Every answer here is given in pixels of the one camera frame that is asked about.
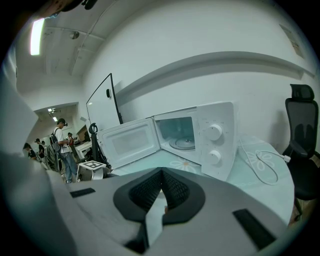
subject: white wall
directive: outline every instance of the white wall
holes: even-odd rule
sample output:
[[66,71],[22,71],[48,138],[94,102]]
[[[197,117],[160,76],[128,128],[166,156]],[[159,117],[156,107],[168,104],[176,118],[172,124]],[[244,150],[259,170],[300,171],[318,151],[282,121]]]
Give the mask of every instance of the white wall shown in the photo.
[[80,129],[86,125],[86,123],[80,119],[82,116],[80,114],[79,104],[76,106],[74,114],[72,116],[74,135],[76,135],[76,133],[78,133],[80,131]]
[[28,71],[18,73],[17,90],[33,111],[78,102],[83,96],[80,77]]
[[[296,36],[304,58],[295,53],[279,24]],[[289,84],[309,84],[320,103],[319,82],[313,77],[317,59],[307,42],[282,10],[259,0],[157,1],[131,16],[101,46],[83,76],[84,98],[111,72],[125,122],[237,100],[240,132],[282,151],[290,136],[285,109],[285,99],[291,96]],[[232,52],[244,57],[191,63],[139,83],[172,63]],[[246,53],[262,59],[247,59]],[[85,105],[81,107],[81,115],[88,116]]]

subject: white table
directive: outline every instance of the white table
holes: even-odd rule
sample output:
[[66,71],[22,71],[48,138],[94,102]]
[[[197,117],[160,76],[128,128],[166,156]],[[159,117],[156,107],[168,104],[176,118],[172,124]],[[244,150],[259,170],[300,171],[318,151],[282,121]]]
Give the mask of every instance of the white table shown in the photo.
[[[241,141],[253,166],[256,168],[257,172],[259,172],[260,176],[264,180],[274,182],[276,179],[274,172],[262,161],[257,159],[256,151],[267,150],[276,152],[276,150],[269,143],[254,136],[242,135]],[[274,166],[274,169],[277,171],[279,180],[276,185],[266,185],[258,180],[250,168],[247,157],[239,143],[234,164],[227,182],[237,186],[248,195],[266,205],[288,224],[294,206],[295,195],[295,187],[291,174],[287,165],[280,157],[270,153],[262,153],[262,159]],[[183,159],[165,150],[160,150],[140,160],[119,167],[112,173],[126,175],[159,166],[175,168],[206,176],[201,172],[201,166],[199,164]]]
[[75,148],[76,153],[78,154],[79,158],[82,159],[82,158],[85,158],[84,152],[86,152],[87,149],[89,149],[91,147],[92,147],[92,142],[87,141],[79,146],[75,146],[74,148]]

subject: jeans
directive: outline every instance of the jeans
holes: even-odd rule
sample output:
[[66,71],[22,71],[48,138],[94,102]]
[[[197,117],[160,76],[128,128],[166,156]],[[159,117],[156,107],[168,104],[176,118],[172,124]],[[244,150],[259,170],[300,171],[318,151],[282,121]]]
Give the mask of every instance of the jeans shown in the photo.
[[70,152],[61,153],[61,159],[65,165],[65,179],[67,183],[72,182],[72,174],[77,176],[77,164]]

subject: man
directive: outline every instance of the man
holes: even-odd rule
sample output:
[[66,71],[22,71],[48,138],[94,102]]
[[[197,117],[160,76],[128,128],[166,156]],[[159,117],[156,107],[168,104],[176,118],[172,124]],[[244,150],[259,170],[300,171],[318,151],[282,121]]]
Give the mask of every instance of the man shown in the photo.
[[33,151],[29,143],[25,143],[23,149],[28,152],[28,158],[37,160],[36,153]]
[[56,127],[53,130],[53,134],[57,138],[58,144],[60,145],[60,158],[62,159],[65,166],[65,179],[66,183],[72,182],[72,174],[77,175],[77,164],[70,153],[70,147],[68,144],[70,141],[68,139],[64,139],[62,134],[62,128],[66,125],[66,121],[63,118],[60,118]]
[[86,131],[85,133],[84,133],[84,141],[83,142],[90,142],[91,140],[90,140],[90,136],[89,136],[89,133]]
[[73,156],[76,158],[78,156],[76,148],[74,146],[74,141],[75,141],[76,138],[72,138],[72,133],[68,132],[68,138],[67,139],[70,141],[69,146],[70,146],[70,148],[72,150]]
[[40,139],[37,138],[35,140],[35,143],[37,143],[39,145],[39,157],[41,158],[41,161],[46,163],[46,159],[45,159],[45,147],[40,143]]

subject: white cable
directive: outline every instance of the white cable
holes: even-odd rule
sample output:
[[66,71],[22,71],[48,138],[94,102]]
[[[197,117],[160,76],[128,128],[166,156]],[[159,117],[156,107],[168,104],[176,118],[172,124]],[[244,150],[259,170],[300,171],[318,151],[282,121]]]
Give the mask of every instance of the white cable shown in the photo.
[[267,185],[270,185],[270,186],[276,185],[276,184],[278,183],[278,180],[279,180],[279,175],[278,175],[278,173],[276,172],[276,170],[275,170],[272,166],[270,166],[270,165],[269,165],[268,163],[266,163],[263,159],[261,159],[261,157],[259,156],[259,154],[260,154],[261,152],[271,153],[271,154],[274,154],[274,155],[282,158],[285,162],[289,162],[289,161],[290,161],[290,157],[288,157],[288,156],[286,156],[286,155],[281,155],[281,154],[279,154],[279,153],[275,153],[275,152],[272,152],[272,151],[268,151],[268,150],[260,150],[260,151],[258,151],[258,152],[255,154],[256,157],[257,157],[261,162],[263,162],[265,165],[267,165],[268,167],[270,167],[270,169],[274,172],[274,174],[275,174],[275,176],[276,176],[276,181],[275,181],[274,183],[271,183],[271,182],[268,182],[268,181],[263,180],[263,179],[259,176],[259,174],[256,172],[253,164],[251,163],[251,160],[250,160],[250,158],[249,158],[249,156],[248,156],[248,153],[246,152],[246,150],[245,150],[245,148],[244,148],[244,145],[242,144],[242,141],[241,141],[240,138],[239,138],[239,141],[240,141],[240,144],[241,144],[241,148],[242,148],[242,150],[244,151],[244,153],[245,153],[245,155],[246,155],[246,158],[247,158],[248,161],[249,161],[250,167],[252,168],[252,170],[253,170],[254,174],[257,176],[257,178],[258,178],[262,183],[264,183],[264,184],[267,184]]

